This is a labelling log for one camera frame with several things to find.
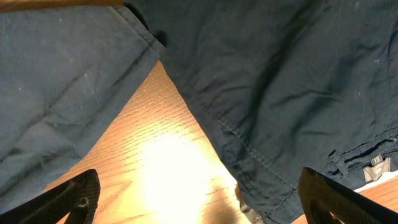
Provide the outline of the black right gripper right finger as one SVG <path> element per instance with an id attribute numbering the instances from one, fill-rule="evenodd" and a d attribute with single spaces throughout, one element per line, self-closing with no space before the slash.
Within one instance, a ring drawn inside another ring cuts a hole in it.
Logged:
<path id="1" fill-rule="evenodd" d="M 308 167 L 302 169 L 297 192 L 308 224 L 397 223 L 397 212 Z"/>

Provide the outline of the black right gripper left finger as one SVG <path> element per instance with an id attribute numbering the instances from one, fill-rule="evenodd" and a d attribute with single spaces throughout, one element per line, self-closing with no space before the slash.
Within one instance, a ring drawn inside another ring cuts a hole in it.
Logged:
<path id="1" fill-rule="evenodd" d="M 1 214 L 1 223 L 92 224 L 100 196 L 100 180 L 94 169 L 54 187 L 28 202 Z"/>

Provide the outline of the navy blue shorts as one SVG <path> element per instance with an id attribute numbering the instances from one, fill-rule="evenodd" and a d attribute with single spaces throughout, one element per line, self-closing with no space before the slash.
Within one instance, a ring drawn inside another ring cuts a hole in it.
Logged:
<path id="1" fill-rule="evenodd" d="M 271 223 L 311 167 L 356 190 L 397 172 L 396 1 L 1 3 L 1 211 L 96 144 L 161 62 Z"/>

